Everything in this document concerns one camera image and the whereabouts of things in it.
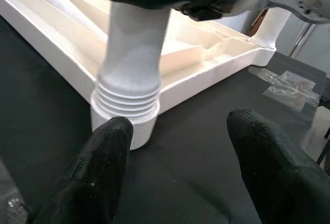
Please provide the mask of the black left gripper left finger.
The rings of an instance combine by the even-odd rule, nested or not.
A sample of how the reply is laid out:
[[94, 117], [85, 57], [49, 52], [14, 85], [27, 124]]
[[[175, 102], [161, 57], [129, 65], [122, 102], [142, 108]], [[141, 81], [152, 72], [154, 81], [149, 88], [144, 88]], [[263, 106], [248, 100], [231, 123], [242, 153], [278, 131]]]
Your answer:
[[32, 223], [113, 223], [133, 137], [125, 117], [93, 131]]

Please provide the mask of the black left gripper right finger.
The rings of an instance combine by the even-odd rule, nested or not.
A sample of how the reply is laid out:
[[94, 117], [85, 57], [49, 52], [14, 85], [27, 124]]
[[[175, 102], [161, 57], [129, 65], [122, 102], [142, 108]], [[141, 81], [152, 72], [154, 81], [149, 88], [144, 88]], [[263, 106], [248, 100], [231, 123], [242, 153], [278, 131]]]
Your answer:
[[262, 223], [329, 223], [329, 176], [279, 124], [250, 109], [226, 123]]

